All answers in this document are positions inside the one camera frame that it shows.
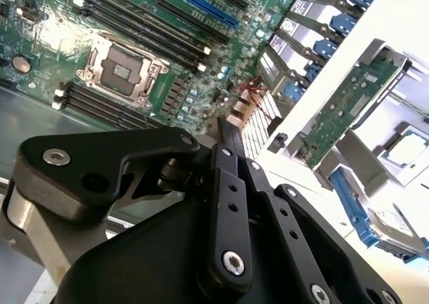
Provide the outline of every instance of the motherboard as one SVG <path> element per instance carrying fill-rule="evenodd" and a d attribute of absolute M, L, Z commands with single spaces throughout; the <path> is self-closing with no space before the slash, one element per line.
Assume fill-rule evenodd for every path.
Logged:
<path fill-rule="evenodd" d="M 0 0 L 0 84 L 108 129 L 205 133 L 258 90 L 293 1 Z"/>

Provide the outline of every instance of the bolt hole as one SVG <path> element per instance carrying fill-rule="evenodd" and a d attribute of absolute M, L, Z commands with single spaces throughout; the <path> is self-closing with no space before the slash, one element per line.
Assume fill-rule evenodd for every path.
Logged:
<path fill-rule="evenodd" d="M 192 145 L 192 140 L 188 136 L 182 136 L 182 141 L 186 144 Z"/>
<path fill-rule="evenodd" d="M 298 239 L 298 235 L 296 234 L 296 232 L 295 232 L 295 231 L 290 230 L 290 231 L 289 231 L 289 234 L 291 235 L 291 237 L 292 237 L 293 239 Z"/>
<path fill-rule="evenodd" d="M 235 185 L 229 185 L 228 188 L 232 191 L 232 192 L 237 192 L 237 187 Z"/>
<path fill-rule="evenodd" d="M 86 173 L 80 178 L 82 186 L 94 193 L 105 192 L 109 188 L 109 180 L 99 173 Z"/>
<path fill-rule="evenodd" d="M 367 294 L 374 304 L 383 304 L 381 297 L 373 289 L 367 289 Z"/>
<path fill-rule="evenodd" d="M 235 205 L 235 203 L 232 203 L 232 202 L 228 203 L 228 208 L 233 212 L 239 211 L 239 208 Z"/>
<path fill-rule="evenodd" d="M 51 153 L 51 158 L 53 158 L 54 160 L 62 160 L 64 156 L 60 153 L 54 152 Z"/>

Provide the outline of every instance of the green circuit board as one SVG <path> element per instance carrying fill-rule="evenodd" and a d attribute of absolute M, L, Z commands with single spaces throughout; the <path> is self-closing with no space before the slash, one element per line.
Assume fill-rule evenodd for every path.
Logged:
<path fill-rule="evenodd" d="M 159 44 L 155 43 L 153 50 L 93 16 L 77 14 L 79 0 L 0 0 L 3 8 L 7 6 L 8 10 L 7 15 L 0 16 L 0 58 L 4 62 L 0 79 L 47 104 L 52 103 L 60 83 L 72 81 L 89 91 L 98 91 L 91 86 L 92 81 L 83 76 L 83 70 L 95 50 L 94 42 L 102 36 L 122 48 L 153 54 L 168 70 L 156 77 L 143 106 L 129 105 L 126 99 L 116 99 L 106 90 L 100 91 L 102 95 L 165 125 L 176 125 L 192 134 L 205 133 L 216 117 L 228 114 L 237 102 L 240 94 L 235 91 L 237 85 L 255 77 L 259 54 L 294 0 L 243 0 L 244 8 L 227 0 L 204 0 L 236 19 L 236 28 L 188 0 L 165 0 L 226 36 L 228 40 L 224 43 L 214 41 L 200 28 L 163 9 L 157 5 L 158 0 L 109 1 L 142 16 L 137 8 L 140 7 L 203 43 L 210 49 L 210 54 L 202 60 L 205 70 L 191 70 L 157 52 Z M 27 11 L 36 12 L 37 19 L 28 19 Z M 25 57 L 31 65 L 29 72 L 16 70 L 14 64 L 7 63 L 16 56 Z M 125 73 L 127 77 L 131 73 L 126 68 L 114 72 Z M 162 109 L 177 79 L 180 79 L 184 92 L 180 100 L 174 102 L 175 110 L 167 115 Z M 112 91 L 120 90 L 112 86 Z"/>
<path fill-rule="evenodd" d="M 370 65 L 354 66 L 329 101 L 315 117 L 304 138 L 301 155 L 315 170 L 332 147 L 341 139 L 364 108 L 391 85 L 400 68 L 376 58 Z"/>

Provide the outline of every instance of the red wire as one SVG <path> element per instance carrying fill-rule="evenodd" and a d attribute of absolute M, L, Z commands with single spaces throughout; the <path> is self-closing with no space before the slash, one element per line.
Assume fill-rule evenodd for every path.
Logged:
<path fill-rule="evenodd" d="M 261 107 L 261 105 L 256 101 L 256 99 L 254 99 L 252 97 L 252 95 L 250 95 L 251 100 L 256 104 L 256 107 L 263 113 L 263 115 L 268 118 L 270 121 L 272 121 L 273 119 L 268 115 L 268 113 L 266 113 L 263 108 Z"/>

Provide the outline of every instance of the blue pcie slot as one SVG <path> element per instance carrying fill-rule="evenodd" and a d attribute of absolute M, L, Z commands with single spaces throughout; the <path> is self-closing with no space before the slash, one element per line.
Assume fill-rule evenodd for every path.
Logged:
<path fill-rule="evenodd" d="M 237 19 L 235 19 L 234 17 L 231 17 L 230 15 L 227 15 L 226 13 L 222 12 L 217 7 L 215 7 L 214 5 L 210 4 L 205 0 L 187 0 L 187 1 L 189 1 L 191 4 L 207 12 L 209 15 L 215 17 L 219 21 L 222 21 L 223 23 L 227 24 L 232 28 L 237 28 L 239 26 L 239 21 Z"/>

